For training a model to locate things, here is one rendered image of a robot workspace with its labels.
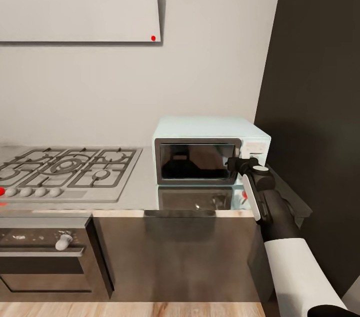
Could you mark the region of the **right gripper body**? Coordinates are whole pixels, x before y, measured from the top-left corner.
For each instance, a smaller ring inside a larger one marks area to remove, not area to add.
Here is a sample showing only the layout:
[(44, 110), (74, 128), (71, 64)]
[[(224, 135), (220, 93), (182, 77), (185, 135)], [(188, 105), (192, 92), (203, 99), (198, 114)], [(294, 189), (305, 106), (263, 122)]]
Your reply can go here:
[(228, 157), (227, 158), (227, 169), (229, 171), (238, 171), (239, 173), (241, 173), (240, 170), (244, 164), (253, 163), (256, 165), (256, 164), (258, 164), (258, 161), (259, 160), (256, 157), (251, 157), (249, 159), (242, 159), (239, 157)]

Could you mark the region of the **microwave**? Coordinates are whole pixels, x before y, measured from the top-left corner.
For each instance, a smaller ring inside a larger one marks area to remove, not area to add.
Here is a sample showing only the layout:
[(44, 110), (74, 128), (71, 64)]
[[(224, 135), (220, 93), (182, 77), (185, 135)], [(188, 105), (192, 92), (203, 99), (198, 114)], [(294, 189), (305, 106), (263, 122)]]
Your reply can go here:
[(263, 147), (250, 154), (265, 166), (271, 136), (242, 116), (162, 116), (152, 136), (157, 185), (243, 185), (223, 158), (239, 158), (241, 147)]

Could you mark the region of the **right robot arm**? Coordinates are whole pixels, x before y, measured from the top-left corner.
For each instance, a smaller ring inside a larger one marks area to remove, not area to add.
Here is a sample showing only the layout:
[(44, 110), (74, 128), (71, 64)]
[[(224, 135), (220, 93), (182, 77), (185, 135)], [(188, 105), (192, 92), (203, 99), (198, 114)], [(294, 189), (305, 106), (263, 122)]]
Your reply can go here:
[(223, 157), (238, 171), (266, 249), (280, 317), (360, 317), (349, 311), (316, 261), (289, 201), (276, 190), (270, 169), (256, 157), (261, 146), (242, 146), (239, 157)]

